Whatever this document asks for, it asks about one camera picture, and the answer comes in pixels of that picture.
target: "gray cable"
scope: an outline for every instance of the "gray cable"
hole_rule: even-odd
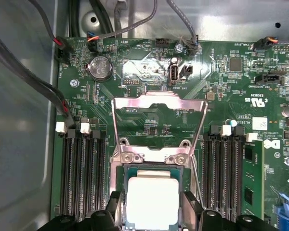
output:
[[[124,2],[117,1],[115,11],[114,11],[114,23],[115,23],[115,31],[120,31],[122,29],[121,26],[121,9],[125,6]],[[122,38],[122,34],[118,34],[117,38]]]
[[[120,34],[123,34],[123,33],[128,32],[128,31],[130,31],[130,30],[135,29],[136,27],[138,27],[138,26],[140,26],[140,25],[142,25],[142,24],[150,21],[150,20],[154,17],[157,9],[158,9],[158,0],[154,0],[154,8],[153,8],[153,11],[152,11],[152,13],[151,13],[147,18],[145,18],[145,19],[143,19],[143,20],[140,20],[139,22],[134,23],[134,24],[132,24],[132,25],[126,27],[126,28],[123,28],[123,29],[121,29],[121,30],[118,30],[118,31],[115,31],[115,32],[112,32],[112,33],[109,33],[109,34],[105,34],[105,35],[99,35],[99,39],[105,39],[105,38],[117,36],[117,35],[120,35]]]
[[[197,193],[198,193],[198,196],[199,196],[200,205],[204,208],[202,195],[201,195],[200,184],[199,184],[199,179],[198,179],[198,174],[197,174],[196,161],[197,161],[196,157],[195,157],[195,155],[193,155],[193,157],[191,157],[192,169],[193,169],[195,180],[196,180],[196,187],[197,187]]]
[[[166,0],[166,2],[177,13],[177,15],[181,18],[181,20],[184,22],[187,29],[189,30],[189,32],[192,35],[193,43],[196,44],[197,38],[196,38],[196,34],[195,34],[195,31],[194,31],[194,28],[193,28],[193,25],[191,24],[191,22],[188,20],[188,18],[185,16],[185,14],[179,9],[179,7],[174,3],[173,0]]]
[[[277,45],[289,45],[289,41],[278,41]]]

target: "ram slot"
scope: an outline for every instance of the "ram slot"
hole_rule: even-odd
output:
[[[205,208],[208,208],[208,156],[209,156],[209,140],[207,134],[205,134],[203,141],[203,153],[202,153],[202,177],[201,177],[201,194],[203,196],[203,202]]]
[[[87,215],[90,211],[94,210],[94,140],[90,139],[87,142],[87,161],[85,168],[85,179],[84,179],[84,215]]]
[[[242,170],[243,170],[243,142],[236,142],[236,217],[241,215],[242,204]]]
[[[68,213],[67,200],[68,200],[68,157],[70,148],[70,139],[63,138],[62,147],[62,169],[61,169],[61,195],[60,195],[60,214]]]
[[[231,141],[226,141],[226,181],[224,182],[224,190],[226,192],[225,198],[225,208],[226,208],[226,216],[225,218],[230,220],[231,217],[231,169],[232,165],[232,146]]]
[[[104,140],[95,140],[96,144],[96,184],[95,184],[95,210],[103,209],[104,195],[104,175],[105,175],[105,142]]]
[[[82,220],[82,165],[83,165],[83,141],[85,139],[77,139],[77,152],[76,152],[76,169],[75,169],[75,216],[78,221]]]
[[[212,201],[213,201],[213,208],[214,210],[219,210],[219,177],[220,177],[220,171],[223,171],[223,169],[220,169],[220,141],[215,142],[214,147],[214,165],[213,165],[213,195],[212,195]]]
[[[230,220],[236,220],[236,193],[238,191],[237,187],[237,141],[233,141],[232,152],[231,152],[231,169],[230,169],[230,178],[231,178],[231,186],[230,186],[230,207],[231,207],[231,215]]]

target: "black cable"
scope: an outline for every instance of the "black cable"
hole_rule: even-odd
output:
[[[110,31],[113,31],[109,16],[105,8],[103,7],[102,3],[99,0],[89,0],[89,2],[101,25],[102,34],[107,34],[110,33]]]
[[[79,0],[68,0],[68,31],[70,37],[80,37]]]
[[[47,30],[47,33],[49,35],[49,37],[54,40],[55,39],[55,36],[53,34],[53,31],[52,31],[52,27],[50,26],[50,23],[48,21],[48,18],[47,18],[47,15],[45,13],[45,11],[43,10],[43,8],[38,4],[38,2],[36,0],[28,0],[39,12],[39,14],[41,15],[42,17],[42,20],[44,22],[44,25],[46,27],[46,30]]]
[[[95,0],[96,4],[98,5],[98,7],[100,8],[100,11],[105,19],[106,25],[107,25],[107,30],[109,31],[108,33],[114,32],[114,29],[112,27],[109,15],[107,13],[107,11],[105,10],[104,5],[101,3],[100,0]]]
[[[20,61],[8,50],[4,43],[0,40],[0,62],[8,68],[13,74],[17,75],[20,79],[26,82],[29,86],[37,92],[45,96],[51,101],[57,110],[66,119],[66,126],[73,127],[75,122],[70,110],[66,104],[63,94],[54,86],[46,83],[38,78],[30,70],[22,65]]]

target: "chip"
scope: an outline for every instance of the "chip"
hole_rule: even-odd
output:
[[[249,188],[245,188],[244,190],[244,200],[250,205],[252,205],[253,191],[250,190]]]
[[[242,59],[230,59],[230,71],[242,71]]]
[[[252,153],[252,149],[249,147],[245,148],[245,155],[244,155],[245,159],[253,161],[253,153]]]
[[[208,92],[207,93],[207,100],[210,100],[210,101],[215,100],[215,93],[214,92]]]

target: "cable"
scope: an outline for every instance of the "cable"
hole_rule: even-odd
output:
[[[29,86],[37,92],[45,96],[51,101],[57,110],[66,119],[66,126],[73,127],[75,122],[72,114],[67,107],[63,94],[51,84],[41,80],[34,75],[30,70],[21,64],[17,58],[8,50],[4,43],[0,40],[0,62],[8,68],[13,74],[26,82]]]
[[[109,16],[99,0],[89,0],[94,13],[100,23],[101,31],[103,34],[113,32],[113,28],[109,19]]]
[[[80,37],[79,0],[68,0],[68,31],[70,37]]]
[[[136,22],[136,23],[134,23],[134,24],[132,24],[132,25],[124,28],[124,29],[121,29],[121,30],[119,30],[119,31],[115,31],[115,32],[108,33],[108,34],[105,34],[105,35],[99,35],[99,36],[92,37],[92,38],[88,39],[88,42],[90,42],[90,41],[92,41],[92,40],[96,40],[96,39],[109,38],[109,37],[112,37],[112,36],[116,36],[116,35],[120,35],[120,34],[126,33],[126,32],[128,32],[128,31],[130,31],[130,30],[133,30],[133,29],[135,29],[136,27],[138,27],[138,26],[140,26],[140,25],[142,25],[142,24],[150,21],[150,20],[154,17],[154,15],[155,15],[155,13],[156,13],[156,11],[157,11],[157,8],[158,8],[158,0],[154,0],[154,8],[153,8],[153,11],[152,11],[152,13],[151,13],[147,18],[145,18],[145,19],[143,19],[143,20],[140,20],[140,21],[138,21],[138,22]]]
[[[122,5],[125,6],[124,2],[117,1],[115,10],[114,10],[114,24],[115,24],[115,31],[119,31],[122,29],[121,26],[121,7]],[[122,34],[116,35],[117,38],[122,38]]]
[[[267,39],[272,42],[272,43],[278,43],[278,40],[277,39],[273,39],[271,37],[267,37]]]
[[[42,20],[44,22],[44,25],[46,27],[46,30],[47,30],[47,33],[49,35],[49,37],[58,45],[58,46],[61,46],[61,42],[59,42],[54,34],[53,34],[53,31],[52,31],[52,27],[50,26],[50,23],[48,21],[48,18],[47,18],[47,15],[45,13],[45,11],[43,10],[43,8],[38,4],[38,2],[36,0],[28,0],[39,12],[39,14],[41,15],[42,17]]]
[[[177,15],[181,18],[181,20],[184,22],[187,29],[189,30],[189,32],[192,35],[193,43],[196,44],[197,43],[197,37],[196,37],[195,31],[194,31],[194,28],[193,28],[193,25],[191,24],[191,22],[188,20],[186,15],[179,9],[179,7],[174,3],[173,0],[166,0],[166,2],[177,13]]]

